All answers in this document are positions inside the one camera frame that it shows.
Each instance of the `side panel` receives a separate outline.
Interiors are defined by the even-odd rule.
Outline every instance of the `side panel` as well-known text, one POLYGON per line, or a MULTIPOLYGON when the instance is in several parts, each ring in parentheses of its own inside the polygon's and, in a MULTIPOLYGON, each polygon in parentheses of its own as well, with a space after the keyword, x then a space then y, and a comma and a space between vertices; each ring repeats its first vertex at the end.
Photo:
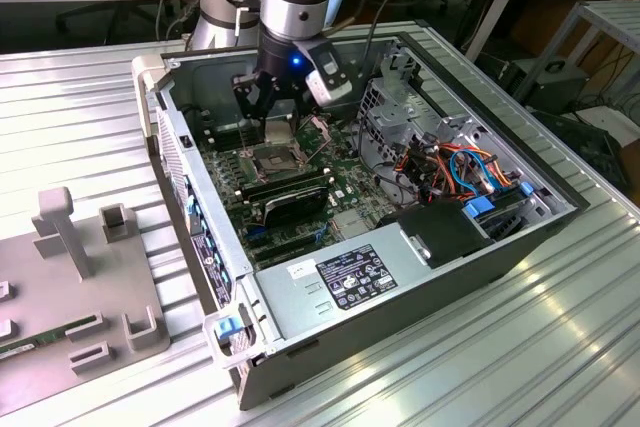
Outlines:
POLYGON ((249 410, 287 392, 296 384, 393 335, 450 303, 501 278, 575 217, 573 212, 491 254, 425 283, 404 296, 368 310, 333 330, 309 338, 259 365, 248 365, 238 393, 240 409, 249 410))

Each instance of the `green circuit board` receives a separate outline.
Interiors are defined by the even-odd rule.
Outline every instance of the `green circuit board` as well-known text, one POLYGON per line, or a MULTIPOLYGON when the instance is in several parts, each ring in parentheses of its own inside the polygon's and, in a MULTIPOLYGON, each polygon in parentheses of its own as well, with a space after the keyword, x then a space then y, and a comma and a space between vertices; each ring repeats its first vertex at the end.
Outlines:
POLYGON ((207 146, 200 148, 236 233, 258 269, 372 230, 382 217, 396 210, 387 194, 374 184, 372 174, 359 158, 349 156, 348 128, 341 130, 336 125, 323 125, 325 132, 316 122, 307 123, 287 146, 260 144, 228 152, 216 152, 207 146), (329 143, 326 143, 327 134, 331 138, 329 143), (264 160, 266 153, 270 157, 264 160), (260 203, 243 202, 237 195, 241 188, 265 186, 324 169, 330 171, 325 176, 330 181, 323 183, 329 189, 325 207, 313 216, 287 225, 265 229, 256 220, 260 203))

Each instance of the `warning label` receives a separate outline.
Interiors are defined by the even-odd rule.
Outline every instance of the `warning label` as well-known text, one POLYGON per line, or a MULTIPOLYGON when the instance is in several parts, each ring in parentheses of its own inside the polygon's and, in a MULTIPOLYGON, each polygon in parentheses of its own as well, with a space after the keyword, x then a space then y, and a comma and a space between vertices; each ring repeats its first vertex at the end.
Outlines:
POLYGON ((398 286, 371 245, 317 264, 316 268, 342 310, 398 286))

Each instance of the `aluminum platform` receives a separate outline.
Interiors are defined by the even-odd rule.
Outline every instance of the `aluminum platform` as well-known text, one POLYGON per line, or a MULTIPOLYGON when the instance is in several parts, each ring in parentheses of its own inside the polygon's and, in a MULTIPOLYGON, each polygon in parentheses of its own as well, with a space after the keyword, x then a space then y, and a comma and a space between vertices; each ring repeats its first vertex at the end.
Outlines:
MULTIPOLYGON (((502 280, 249 412, 238 411, 228 374, 212 364, 138 126, 131 59, 181 45, 0 57, 0 235, 30 228, 29 201, 44 186, 69 186, 75 216, 116 201, 133 207, 172 338, 166 352, 0 426, 640 425, 640 211, 436 33, 379 27, 399 31, 441 59, 591 208, 502 280)), ((445 98, 435 82, 424 87, 445 98)))

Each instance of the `blue latch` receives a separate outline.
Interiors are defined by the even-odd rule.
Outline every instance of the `blue latch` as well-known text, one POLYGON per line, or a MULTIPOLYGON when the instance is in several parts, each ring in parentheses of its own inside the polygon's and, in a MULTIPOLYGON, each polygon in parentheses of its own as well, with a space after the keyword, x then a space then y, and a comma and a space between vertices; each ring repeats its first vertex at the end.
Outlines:
POLYGON ((233 334, 242 332, 244 330, 244 324, 240 317, 227 317, 226 319, 220 319, 213 329, 220 340, 225 340, 233 334))
POLYGON ((472 218, 476 218, 480 214, 484 214, 485 212, 489 212, 493 210, 495 206, 491 203, 486 196, 476 197, 475 199, 471 199, 467 202, 467 205, 464 207, 464 210, 467 211, 472 218))
POLYGON ((529 182, 522 182, 520 183, 520 190, 527 197, 531 197, 531 195, 533 194, 534 188, 529 182))
POLYGON ((193 195, 190 195, 187 198, 187 213, 189 215, 193 215, 194 214, 195 206, 196 206, 196 198, 193 195))

